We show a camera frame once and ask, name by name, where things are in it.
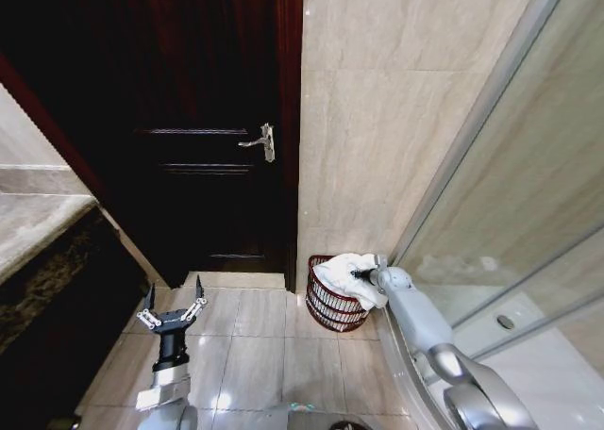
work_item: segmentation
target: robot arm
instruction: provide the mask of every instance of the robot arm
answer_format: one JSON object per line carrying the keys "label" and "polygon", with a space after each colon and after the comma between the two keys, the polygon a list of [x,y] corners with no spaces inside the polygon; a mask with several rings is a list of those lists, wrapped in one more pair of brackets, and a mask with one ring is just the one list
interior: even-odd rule
{"label": "robot arm", "polygon": [[416,289],[401,268],[387,267],[377,256],[370,280],[388,296],[390,307],[409,343],[428,359],[438,376],[452,385],[445,404],[462,429],[538,430],[512,389],[491,368],[464,355],[453,330],[429,298]]}
{"label": "robot arm", "polygon": [[154,310],[155,285],[147,293],[138,319],[161,337],[159,357],[153,365],[153,383],[150,389],[139,392],[136,408],[151,410],[139,426],[140,430],[193,430],[197,428],[197,411],[189,405],[191,377],[187,369],[189,355],[185,343],[187,328],[195,323],[197,315],[206,306],[204,290],[196,281],[195,299],[186,309],[158,314]]}

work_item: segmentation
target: door frame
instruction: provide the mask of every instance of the door frame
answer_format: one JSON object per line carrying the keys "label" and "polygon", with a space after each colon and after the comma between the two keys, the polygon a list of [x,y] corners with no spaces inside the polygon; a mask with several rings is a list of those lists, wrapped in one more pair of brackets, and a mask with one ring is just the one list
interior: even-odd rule
{"label": "door frame", "polygon": [[[279,130],[276,141],[283,163],[280,185],[285,206],[283,272],[285,287],[293,292],[295,292],[296,286],[298,228],[302,10],[303,0],[276,0],[277,44],[275,47],[279,90]],[[36,94],[1,53],[0,79],[29,118],[91,190],[99,203],[111,213],[139,245],[143,237],[137,237],[136,233],[132,233],[133,227],[129,223],[127,211],[122,208],[119,200],[111,197],[109,187],[65,137]],[[141,245],[140,249],[145,253],[144,245]]]}

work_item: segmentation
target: door panel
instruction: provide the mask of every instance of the door panel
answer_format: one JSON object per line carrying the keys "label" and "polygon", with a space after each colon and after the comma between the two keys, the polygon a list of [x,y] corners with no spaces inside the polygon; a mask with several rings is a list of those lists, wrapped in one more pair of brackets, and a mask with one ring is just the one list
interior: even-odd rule
{"label": "door panel", "polygon": [[[152,263],[178,264],[171,284],[192,269],[284,271],[278,0],[3,3],[3,54]],[[264,123],[273,163],[237,145]]]}

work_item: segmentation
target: marble countertop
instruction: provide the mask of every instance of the marble countertop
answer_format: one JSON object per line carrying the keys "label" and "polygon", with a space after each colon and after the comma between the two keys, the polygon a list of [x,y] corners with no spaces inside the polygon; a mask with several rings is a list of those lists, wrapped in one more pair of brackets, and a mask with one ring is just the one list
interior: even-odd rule
{"label": "marble countertop", "polygon": [[0,284],[95,205],[91,196],[0,194]]}

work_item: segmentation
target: door threshold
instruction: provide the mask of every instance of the door threshold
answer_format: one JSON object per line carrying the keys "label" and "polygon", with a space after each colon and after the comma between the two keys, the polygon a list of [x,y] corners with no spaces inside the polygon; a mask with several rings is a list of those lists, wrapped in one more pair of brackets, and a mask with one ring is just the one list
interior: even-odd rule
{"label": "door threshold", "polygon": [[204,287],[285,289],[283,273],[189,272],[184,286],[194,286],[198,274]]}

